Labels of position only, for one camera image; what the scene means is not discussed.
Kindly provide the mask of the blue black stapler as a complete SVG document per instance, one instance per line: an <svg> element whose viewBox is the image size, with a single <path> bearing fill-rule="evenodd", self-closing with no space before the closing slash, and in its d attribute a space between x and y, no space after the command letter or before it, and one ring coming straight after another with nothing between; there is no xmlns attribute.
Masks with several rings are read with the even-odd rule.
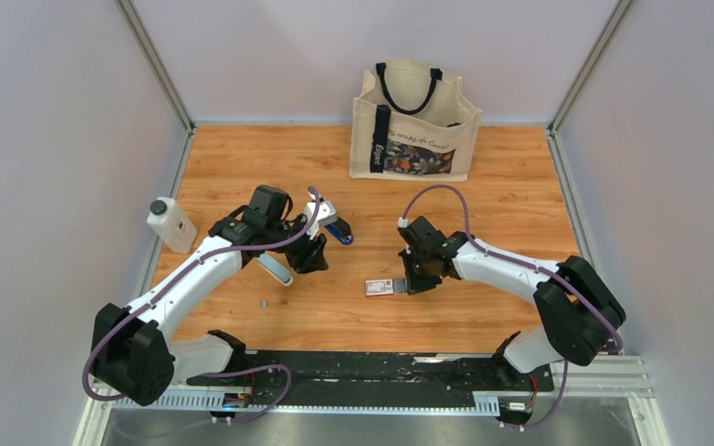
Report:
<svg viewBox="0 0 714 446"><path fill-rule="evenodd" d="M354 242L354 236L350 224L342 217L337 217L332 223L324 226L341 244L350 245Z"/></svg>

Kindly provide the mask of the red white staple box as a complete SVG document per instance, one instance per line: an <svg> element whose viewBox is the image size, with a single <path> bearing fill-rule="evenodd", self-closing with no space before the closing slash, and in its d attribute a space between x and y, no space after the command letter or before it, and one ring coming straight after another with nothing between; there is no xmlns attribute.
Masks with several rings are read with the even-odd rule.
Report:
<svg viewBox="0 0 714 446"><path fill-rule="evenodd" d="M366 296L393 295L394 293L393 279L368 280L365 282Z"/></svg>

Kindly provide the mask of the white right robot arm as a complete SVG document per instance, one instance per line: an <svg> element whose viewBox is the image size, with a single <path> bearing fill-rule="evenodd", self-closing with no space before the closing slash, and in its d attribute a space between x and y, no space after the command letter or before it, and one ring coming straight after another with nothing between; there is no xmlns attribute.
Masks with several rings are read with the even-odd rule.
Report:
<svg viewBox="0 0 714 446"><path fill-rule="evenodd" d="M472 237L445 235L420 216L400 219L408 291L419 294L445 278L478 282L533 305L540 324L510 335L494 355L497 383L514 389L540 366L567 361L592 363L608 344L621 346L618 330L627 313L593 266L581 256L562 262L522 256Z"/></svg>

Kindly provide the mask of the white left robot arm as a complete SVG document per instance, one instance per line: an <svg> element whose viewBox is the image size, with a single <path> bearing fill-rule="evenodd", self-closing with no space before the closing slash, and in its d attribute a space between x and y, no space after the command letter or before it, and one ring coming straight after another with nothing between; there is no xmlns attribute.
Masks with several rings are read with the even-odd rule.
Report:
<svg viewBox="0 0 714 446"><path fill-rule="evenodd" d="M95 317L82 387L93 400L127 398L140 406L158 400L173 383L215 376L241 382L247 361L233 336L212 330L188 341L173 337L184 320L230 277L256 260L283 286L295 274L324 271L327 243L320 230L338 219L335 206L313 186L310 201L291 216L284 190L260 185L249 203L208 231L190 256L145 294L119 307L107 304Z"/></svg>

